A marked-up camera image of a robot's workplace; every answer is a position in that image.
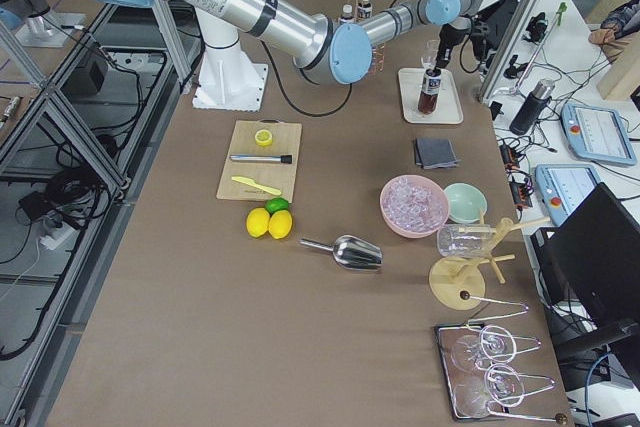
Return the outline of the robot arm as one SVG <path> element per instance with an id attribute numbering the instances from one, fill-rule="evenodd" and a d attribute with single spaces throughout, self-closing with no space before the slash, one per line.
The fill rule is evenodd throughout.
<path id="1" fill-rule="evenodd" d="M 147 6 L 153 0 L 99 0 Z M 443 26 L 475 14 L 483 0 L 403 2 L 358 24 L 338 25 L 310 16 L 285 0 L 183 0 L 239 30 L 290 54 L 317 84 L 352 84 L 369 71 L 372 50 L 418 25 Z"/>

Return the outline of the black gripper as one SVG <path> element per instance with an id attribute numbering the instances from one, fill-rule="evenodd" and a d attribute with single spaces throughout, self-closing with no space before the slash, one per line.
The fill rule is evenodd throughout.
<path id="1" fill-rule="evenodd" d="M 464 40 L 471 40 L 475 58 L 480 63 L 485 62 L 489 51 L 489 33 L 490 28 L 486 22 L 466 16 L 457 17 L 453 22 L 443 25 L 439 33 L 436 60 L 432 62 L 431 70 L 446 69 L 454 48 Z"/>

